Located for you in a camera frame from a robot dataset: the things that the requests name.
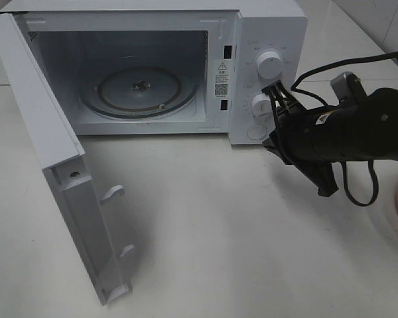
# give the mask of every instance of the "microwave control knob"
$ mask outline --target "microwave control knob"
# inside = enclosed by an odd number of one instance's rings
[[[267,80],[276,78],[283,71],[283,56],[276,50],[269,50],[257,58],[258,74]]]
[[[252,114],[255,117],[264,117],[271,112],[270,98],[265,94],[256,95],[251,102]]]

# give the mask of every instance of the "microwave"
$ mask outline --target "microwave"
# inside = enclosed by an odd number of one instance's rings
[[[307,18],[294,0],[12,0],[0,56],[43,174],[99,300],[131,291],[135,245],[116,248],[78,135],[274,129],[264,87],[295,79]]]

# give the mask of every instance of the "microwave door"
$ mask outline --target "microwave door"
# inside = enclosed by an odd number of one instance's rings
[[[123,194],[116,185],[101,198],[84,161],[85,153],[33,52],[18,16],[0,15],[0,56],[40,167],[58,204],[102,304],[131,289],[134,246],[115,250],[102,205]]]

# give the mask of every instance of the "sticker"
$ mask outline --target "sticker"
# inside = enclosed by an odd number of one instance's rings
[[[334,111],[329,111],[329,112],[327,112],[327,113],[324,113],[323,115],[320,115],[320,116],[317,118],[316,125],[323,125],[323,124],[327,121],[327,118],[329,118],[329,116],[330,116],[333,112],[334,112]]]
[[[214,60],[214,95],[218,98],[227,98],[230,93],[232,61]]]

